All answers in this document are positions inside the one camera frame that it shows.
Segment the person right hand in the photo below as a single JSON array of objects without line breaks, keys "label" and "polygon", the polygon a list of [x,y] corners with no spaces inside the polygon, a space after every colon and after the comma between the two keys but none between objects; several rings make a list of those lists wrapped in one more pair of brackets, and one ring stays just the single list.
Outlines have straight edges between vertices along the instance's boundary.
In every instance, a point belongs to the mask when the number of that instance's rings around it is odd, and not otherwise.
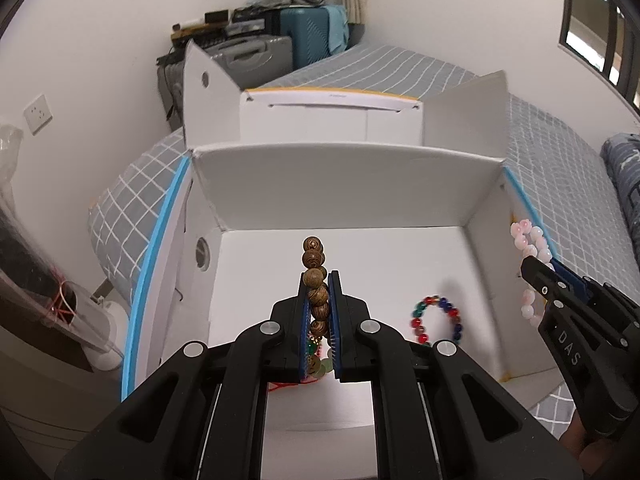
[{"label": "person right hand", "polygon": [[639,414],[631,417],[618,439],[596,438],[574,411],[559,442],[570,451],[586,479],[639,478]]}]

